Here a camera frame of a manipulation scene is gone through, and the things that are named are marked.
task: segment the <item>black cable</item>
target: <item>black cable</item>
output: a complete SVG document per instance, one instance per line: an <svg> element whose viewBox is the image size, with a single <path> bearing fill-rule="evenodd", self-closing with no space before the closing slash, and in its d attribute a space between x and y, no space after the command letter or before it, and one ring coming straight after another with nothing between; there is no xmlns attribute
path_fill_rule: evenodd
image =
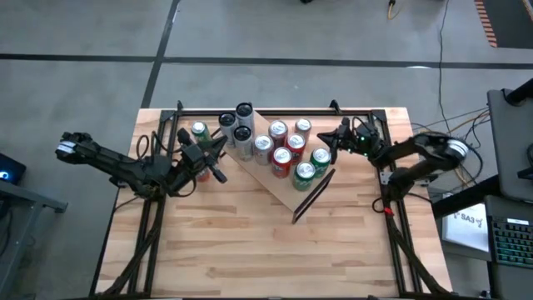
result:
<svg viewBox="0 0 533 300"><path fill-rule="evenodd" d="M197 189L197 179L193 177L192 178L192 191L185 195L181 195L180 193L178 193L177 197L180 197L180 198L189 197L194 193L194 191L196 191L196 189Z"/></svg>
<svg viewBox="0 0 533 300"><path fill-rule="evenodd" d="M361 118L358 117L358 116L353 116L353 117L351 118L351 129L352 129L353 131L356 130L356 126L354 125L354 123L355 123L354 120L355 120L355 119L359 120L359 122L361 122L361 124L363 124L363 125L366 127L366 129L367 129L369 132L371 132L371 129L368 127L368 125L366 125L366 123L363 122L363 120L361 120Z"/></svg>
<svg viewBox="0 0 533 300"><path fill-rule="evenodd" d="M382 208L381 210L378 210L378 209L376 208L376 203L377 203L378 201L380 201L380 200L381 200L381 197L379 197L378 199L376 199L376 200L374 200L374 201L372 202L372 210L373 210L375 213L383 213L383 212L384 212L384 209L383 209L383 208Z"/></svg>
<svg viewBox="0 0 533 300"><path fill-rule="evenodd" d="M463 139L466 141L466 139L468 138L468 136L470 135L470 133L473 133L473 134L474 134L474 138L476 139L477 144L478 144L478 146L476 146L475 149L481 147L481 141L480 141L480 139L477 137L477 134L476 134L476 128L477 128L478 126L480 126L481 124L484 124L484 123L489 122L490 120L486 120L486 121L481 120L481 122L479 122L479 123L477 123L477 124L476 124L476 121L477 121L478 118L481 118L481 116L483 116L483 114L486 113L486 112L488 112L488 109L486 109L484 112L480 113L476 118L474 118L474 121L472 122L472 126L471 126L471 128L468 130L468 132L466 133L465 137L463 138Z"/></svg>
<svg viewBox="0 0 533 300"><path fill-rule="evenodd" d="M416 194L416 193L413 193L413 192L408 192L407 195L418 197L418 198L420 198L422 200L426 200L427 202L431 203L431 200L429 198L421 196L419 194ZM374 201L372 201L372 210L374 211L374 213L383 213L384 212L383 208L381 210L376 208L376 203L378 201L380 201L380 200L381 200L381 197L379 197L379 198L375 199Z"/></svg>
<svg viewBox="0 0 533 300"><path fill-rule="evenodd" d="M470 111L470 112L465 112L465 113L462 113L462 114L460 114L460 115L458 115L458 116L449 117L449 118L447 118L446 120L447 120L447 121L455 120L455 119L457 119L457 118L464 117L464 116L469 115L469 114L471 114L471 113L477 113L477 112L482 111L482 110L486 110L486 107L478 108L478 109L475 109L475 110ZM439 121L436 121L436 122L433 122L433 123L429 123L429 124L426 124L426 125L420 125L420 124L416 124L416 123L412 123L412 124L415 124L415 125L420 126L420 127L423 127L423 128L428 128L429 126L433 126L433 125L436 125L436 124L438 124L438 123L442 123L442 122L444 122L444 121L445 121L445 120L439 120Z"/></svg>
<svg viewBox="0 0 533 300"><path fill-rule="evenodd" d="M6 236L6 242L2 246L2 251L0 251L0 258L6 252L7 245L9 245L9 240L11 239L12 220L13 220L13 211L10 209L9 210L9 220L7 221L7 227L6 227L6 230L4 231L4 234L2 235L2 236L4 236L4 235Z"/></svg>
<svg viewBox="0 0 533 300"><path fill-rule="evenodd" d="M128 203L131 203L131 202L137 200L138 198L139 198L139 197L137 196L137 197L134 197L134 198L131 198L131 199L127 200L127 201L124 202L124 203L120 203L120 205L118 205L117 207L115 207L115 209L113 209L113 213L115 213L119 208L123 207L124 205L126 205L126 204L128 204Z"/></svg>
<svg viewBox="0 0 533 300"><path fill-rule="evenodd" d="M416 194L416 193L413 193L413 192L408 192L407 195L415 196L415 197L418 197L418 198L420 198L422 200L426 200L427 202L431 203L431 200L428 197L424 197L422 195L419 195L419 194Z"/></svg>
<svg viewBox="0 0 533 300"><path fill-rule="evenodd" d="M144 148L144 151L142 154L139 153L139 147L141 146L141 141L145 138L147 140L147 146ZM143 134L141 137L137 140L137 145L135 146L135 153L137 154L137 160L140 161L142 158L144 158L145 155L147 155L150 139L148 138L148 135Z"/></svg>
<svg viewBox="0 0 533 300"><path fill-rule="evenodd" d="M480 161L480 167L479 169L477 170L477 173L476 175L474 175L473 177L471 176L470 173L468 173L471 177L471 180L466 182L466 184L468 183L474 183L476 181L476 179L481 175L481 171L483 171L483 158L481 157L481 155L477 152L477 150L475 148L473 148L471 145L469 144L466 144L466 146L477 156L477 159Z"/></svg>
<svg viewBox="0 0 533 300"><path fill-rule="evenodd" d="M439 44L441 45L441 57L439 59L439 106L441 107L441 115L444 119L444 122L446 123L446 128L448 129L448 132L450 132L450 125L448 124L448 120L446 119L446 116L444 115L444 108L442 107L442 53L444 52L444 42L442 41L442 31L444 30L444 23L446 21L446 15L448 14L448 4L450 3L450 0L446 0L446 6L444 8L444 16L442 16L442 24L441 24L441 30L439 31L440 39Z"/></svg>
<svg viewBox="0 0 533 300"><path fill-rule="evenodd" d="M449 137L448 134L445 134L445 133L443 133L443 132L437 132L437 131L431 130L431 129L429 129L428 127L426 127L426 126L424 126L424 125L422 125L422 124L414 123L414 122L412 122L411 124L413 124L413 125L417 125L417 126L420 126L419 128L424 128L425 130L427 130L427 132L417 133L416 135L418 135L418 134L427 134L427 133L430 133L430 134L435 134L435 135L437 135L437 136L445 136L445 137Z"/></svg>
<svg viewBox="0 0 533 300"><path fill-rule="evenodd" d="M533 143L527 147L526 155L528 162L533 167Z"/></svg>

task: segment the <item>wooden board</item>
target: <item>wooden board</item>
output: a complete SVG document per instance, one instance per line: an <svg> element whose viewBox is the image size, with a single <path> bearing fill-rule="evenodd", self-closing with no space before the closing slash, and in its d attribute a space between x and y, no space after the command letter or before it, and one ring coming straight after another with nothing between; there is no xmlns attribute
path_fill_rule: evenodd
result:
<svg viewBox="0 0 533 300"><path fill-rule="evenodd" d="M132 157L139 136L157 129L159 113L158 109L139 112ZM388 108L386 113L392 141L412 135L404 108ZM323 145L317 133L331 131L341 121L340 117L309 118L313 147ZM189 128L197 119L184 117L179 125ZM282 118L287 124L297 119ZM216 129L215 117L202 120L212 131ZM417 159L406 157L398 164L410 166ZM228 177L226 184L211 180L200 184L190 197L167 200L153 297L397 296L385 220L371 210L371 202L380 195L376 170L364 157L339 152L328 189L296 225L291 225L291 210L238 163L225 157L219 167ZM422 188L413 192L426 195ZM131 191L121 191L117 205L131 197ZM406 197L406 210L417 255L450 290L431 205ZM141 211L142 201L138 201L116 212L97 292L108 288L131 258ZM404 273L409 282L407 267Z"/></svg>
<svg viewBox="0 0 533 300"><path fill-rule="evenodd" d="M266 134L268 135L268 128L270 127L270 122L268 122L264 117L262 117L260 114L255 112L254 116L254 124L255 124L255 134L254 137ZM294 123L288 123L288 134L294 133ZM302 161L309 161L311 157L311 153L315 148L313 147L317 145L316 142L314 143L308 143L306 145L305 152L303 154ZM251 160L248 162L244 162L239 159L239 155L237 153L236 148L230 148L225 147L224 150L227 152L228 155L230 155L233 160L235 160L242 168L244 168L252 177L254 177L268 192L270 192L272 195L274 195L281 203L285 204L286 207L288 207L292 212L295 212L296 209L300 206L300 204L305 200L305 198L309 195L309 193L316 188L318 183L322 180L322 178L313 180L310 188L305 191L301 192L296 190L292 186L292 174L294 173L294 167L291 167L291 172L289 177L287 178L277 178L272 175L272 166L262 166L257 164L255 160Z"/></svg>

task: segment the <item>black metal frame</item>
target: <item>black metal frame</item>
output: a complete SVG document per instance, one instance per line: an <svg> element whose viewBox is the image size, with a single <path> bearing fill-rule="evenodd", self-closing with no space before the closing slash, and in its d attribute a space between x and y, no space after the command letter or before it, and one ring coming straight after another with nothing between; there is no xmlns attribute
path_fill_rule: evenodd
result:
<svg viewBox="0 0 533 300"><path fill-rule="evenodd" d="M163 133L164 133L164 130L165 130L166 123L168 121L172 120L171 136L172 136L172 133L173 133L173 135L176 135L178 118L180 116L183 116L183 117L218 116L218 115L220 115L220 113L225 113L225 112L229 112L229 111L230 111L229 109L227 109L227 110L226 109L221 109L221 110L183 110L183 111L181 111L181 110L178 110L178 111L175 111L175 110L171 110L171 111L163 110L161 112L161 117L160 117L160 122L159 122L159 127L158 127L158 130L157 130L157 133L160 136L162 136ZM391 142L392 142L391 136L390 136L390 133L389 133L389 130L388 130L388 123L387 123L387 120L386 120L386 114L385 114L384 110L350 110L350 109L341 110L339 108L338 103L335 100L333 100L333 101L331 101L330 108L324 108L324 109L320 109L320 108L313 109L313 110L303 110L303 109L302 110L298 110L298 109L296 109L296 110L294 110L294 109L257 109L257 112L260 113L262 116L266 116L266 117L268 117L268 116L360 116L360 117L367 117L368 120L372 124L375 124L376 122L380 122L382 130L383 130L383 136L385 138L386 143L391 144ZM168 144L169 152L171 152L172 149L174 148L174 141L175 141L175 139L173 139L173 138L169 139L169 144ZM156 148L157 153L159 153L160 150L161 150L160 147ZM391 171L394 171L396 169L396 165L392 164L392 165L390 165L390 168L391 168ZM381 171L382 170L380 170L380 169L376 169L377 176L378 176L379 179L380 179L380 172ZM297 210L295 211L295 213L293 215L293 219L292 219L293 223L295 223L301 217L301 215L312 205L312 203L321 194L321 192L323 192L323 190L327 188L327 185L330 182L331 177L333 176L334 173L335 173L335 170L331 170L324 177L322 182L309 194L309 196L297 208ZM385 188L385 186L380 183L381 195L384 195L384 192L385 192L384 188ZM106 298L113 298L113 299L117 299L117 298L121 298L121 299L122 298L124 298L124 299L129 299L129 298L150 298L150 294L151 294L151 291L152 291L153 275L154 275L154 272L155 272L155 266L156 266L156 262L157 262L157 246L158 246L158 243L159 243L159 234L160 234L161 227L162 227L162 214L164 212L165 198L163 197L163 198L157 200L157 212L156 212L156 219L154 221L154 225L152 226L152 229L151 229L150 233L148 233L148 237L144 238L145 234L146 234L146 228L147 228L148 217L149 217L149 214L150 214L149 212L150 212L150 206L151 205L152 205L152 203L150 201L145 201L145 203L144 203L144 207L143 207L143 210L142 210L142 217L141 217L141 226L139 227L139 233L138 233L138 236L137 236L136 254L135 254L134 258L133 258L133 260L134 260L137 257L138 258L138 262L140 262L140 259L144 256L144 253L147 250L148 237L150 237L151 236L150 233L152 233L155 230L155 232L153 233L153 235L155 235L155 237L153 239L151 239L149 241L149 243L148 243L148 247L151 246L151 251L150 251L150 257L149 257L148 265L147 265L147 278L146 278L146 281L145 281L143 292L140 292L140 293L137 292L137 275L138 275L138 264L139 264L139 263L137 263L134 266L133 272L131 272L131 277L130 277L131 280L130 280L130 284L129 284L128 288L127 288L127 293L126 294L95 295L95 290L96 290L96 286L97 286L97 280L98 280L98 277L99 277L99 274L100 274L100 269L101 269L101 266L102 266L103 255L105 253L105 249L106 249L106 246L107 246L107 238L108 238L109 230L111 228L111 223L112 223L112 217L111 217L109 225L108 225L108 229L107 229L106 241L104 241L104 244L103 244L103 247L102 247L100 260L98 262L97 270L96 270L94 278L93 278L92 288L91 288L91 292L89 294L89 298L98 298L98 299L106 299ZM400 222L401 222L401 230L402 230L402 233L403 233L403 237L406 240L406 242L409 244L409 246L412 248L413 247L413 243L412 243L412 237L411 237L411 230L409 229L409 222L407 220L406 209L405 209L405 205L404 205L403 202L398 202L398 217L399 217ZM400 257L400 253L398 251L398 245L395 242L395 240L391 237L390 229L388 229L388 233L389 233L389 243L390 243L390 246L391 246L392 265L394 267L394 272L395 272L395 276L396 276L396 285L397 285L398 293L399 293L398 297L399 298L405 298L406 295L409 295L410 297L414 296L414 297L419 297L419 298L430 297L431 296L430 294L422 293L420 277L417 274L417 272L416 272L415 268L413 267L413 265L411 264L411 262L408 262L408 264L409 264L409 268L410 268L410 271L411 271L411 280L413 282L414 292L407 292L406 283L405 283L404 274L403 274L403 268L401 266L401 257Z"/></svg>
<svg viewBox="0 0 533 300"><path fill-rule="evenodd" d="M65 213L68 203L44 197L26 188L16 186L0 180L0 200L13 207L24 207L28 210L27 217L21 221L21 230L15 232L7 245L5 256L9 258L0 262L0 298L7 298L11 292L16 272L18 271L27 241L37 223L37 219L44 208L51 208L55 213Z"/></svg>

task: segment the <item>gray floor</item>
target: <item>gray floor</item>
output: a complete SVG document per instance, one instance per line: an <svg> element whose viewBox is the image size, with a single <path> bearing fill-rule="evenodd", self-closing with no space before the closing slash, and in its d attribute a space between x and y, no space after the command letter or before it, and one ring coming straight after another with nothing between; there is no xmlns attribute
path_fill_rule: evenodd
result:
<svg viewBox="0 0 533 300"><path fill-rule="evenodd" d="M4 0L0 53L155 56L171 0ZM182 0L166 56L323 58L436 62L444 1ZM451 0L444 61L533 63L533 51L490 47L473 0ZM85 131L126 151L152 65L131 62L0 61L0 152L28 165L24 186L68 201L63 216L42 218L18 290L38 299L87 295L116 188L90 167L55 159L63 131ZM486 105L486 91L513 88L530 71L445 69L442 102L451 117ZM165 63L151 108L408 107L412 122L441 119L438 70L400 67L294 67ZM461 120L454 120L451 126ZM441 123L436 130L444 130ZM477 130L486 178L496 173L490 126ZM477 162L467 161L475 170ZM452 174L436 187L458 185ZM488 288L484 262L446 255L454 289Z"/></svg>

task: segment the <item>desk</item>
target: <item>desk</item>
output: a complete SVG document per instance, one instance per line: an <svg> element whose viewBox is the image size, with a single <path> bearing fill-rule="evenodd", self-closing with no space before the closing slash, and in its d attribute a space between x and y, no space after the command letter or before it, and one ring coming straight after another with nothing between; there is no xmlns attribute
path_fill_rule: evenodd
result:
<svg viewBox="0 0 533 300"><path fill-rule="evenodd" d="M294 124L300 117L290 111L266 118ZM405 108L385 112L393 142L412 135ZM160 113L139 112L131 157L136 156L138 138L157 130ZM312 148L324 147L317 133L331 131L341 121L338 116L308 118ZM180 117L178 125L190 128L196 120L206 122L211 132L217 128L216 117ZM397 165L410 166L417 159L406 157ZM397 296L385 219L371 210L380 196L376 170L364 157L340 152L328 188L295 225L292 212L230 157L222 158L219 168L227 183L212 179L199 184L190 197L167 198L152 297ZM413 192L426 195L422 188ZM121 190L117 205L130 198L130 190ZM439 284L451 290L431 205L416 197L406 197L405 205L416 253ZM141 213L139 200L114 214L96 292L108 288L132 257ZM409 286L405 257L402 263ZM147 255L141 270L146 264ZM139 285L145 276L139 273Z"/></svg>

